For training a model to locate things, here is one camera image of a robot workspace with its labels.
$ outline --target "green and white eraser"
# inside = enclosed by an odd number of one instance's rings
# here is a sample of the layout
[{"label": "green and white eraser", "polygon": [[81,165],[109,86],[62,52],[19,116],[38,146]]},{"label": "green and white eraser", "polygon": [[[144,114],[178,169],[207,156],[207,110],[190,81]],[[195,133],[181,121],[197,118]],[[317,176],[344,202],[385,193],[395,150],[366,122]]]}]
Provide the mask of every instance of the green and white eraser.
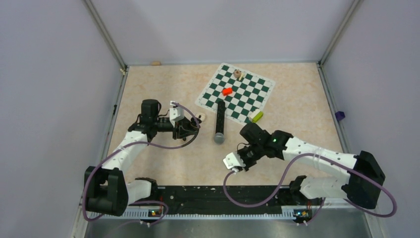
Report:
[{"label": "green and white eraser", "polygon": [[248,115],[248,118],[253,123],[256,123],[256,122],[258,122],[263,117],[263,115],[264,115],[263,112],[261,112],[259,109],[256,109],[255,111],[251,112]]}]

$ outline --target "gray floor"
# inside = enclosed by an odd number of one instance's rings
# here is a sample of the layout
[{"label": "gray floor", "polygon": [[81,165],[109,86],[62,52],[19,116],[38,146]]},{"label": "gray floor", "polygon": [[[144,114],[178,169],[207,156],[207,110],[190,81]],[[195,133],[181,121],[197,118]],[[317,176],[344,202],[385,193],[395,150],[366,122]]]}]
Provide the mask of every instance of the gray floor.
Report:
[{"label": "gray floor", "polygon": [[90,223],[85,238],[370,238],[362,212],[355,209],[324,209],[308,227],[291,221],[167,220],[156,226],[132,223],[114,230],[128,220],[99,219]]}]

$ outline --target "round brown object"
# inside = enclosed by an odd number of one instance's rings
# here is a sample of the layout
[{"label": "round brown object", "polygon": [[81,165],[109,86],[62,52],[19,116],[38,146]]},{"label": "round brown object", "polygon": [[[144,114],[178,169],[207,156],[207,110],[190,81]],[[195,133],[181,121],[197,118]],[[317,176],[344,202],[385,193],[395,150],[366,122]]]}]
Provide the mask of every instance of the round brown object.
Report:
[{"label": "round brown object", "polygon": [[235,70],[235,71],[233,71],[233,76],[235,77],[235,78],[239,78],[240,76],[241,76],[241,71],[240,70]]}]

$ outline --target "lime green object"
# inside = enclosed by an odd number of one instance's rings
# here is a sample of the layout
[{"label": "lime green object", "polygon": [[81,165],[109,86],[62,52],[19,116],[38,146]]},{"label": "lime green object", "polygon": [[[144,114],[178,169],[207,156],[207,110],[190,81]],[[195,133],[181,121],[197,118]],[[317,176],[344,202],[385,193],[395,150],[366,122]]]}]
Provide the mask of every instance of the lime green object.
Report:
[{"label": "lime green object", "polygon": [[263,117],[263,115],[264,115],[263,112],[259,112],[254,118],[252,118],[252,122],[253,123],[258,122]]}]

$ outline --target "purple block on wall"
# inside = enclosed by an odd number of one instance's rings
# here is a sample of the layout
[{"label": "purple block on wall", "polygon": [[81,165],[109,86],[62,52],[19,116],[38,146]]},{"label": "purple block on wall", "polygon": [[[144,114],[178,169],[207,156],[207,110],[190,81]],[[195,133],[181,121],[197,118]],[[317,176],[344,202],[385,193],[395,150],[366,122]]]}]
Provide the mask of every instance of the purple block on wall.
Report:
[{"label": "purple block on wall", "polygon": [[335,118],[337,119],[337,121],[341,121],[345,117],[346,117],[346,115],[344,115],[344,112],[342,112],[342,111],[338,111],[338,112],[335,113]]}]

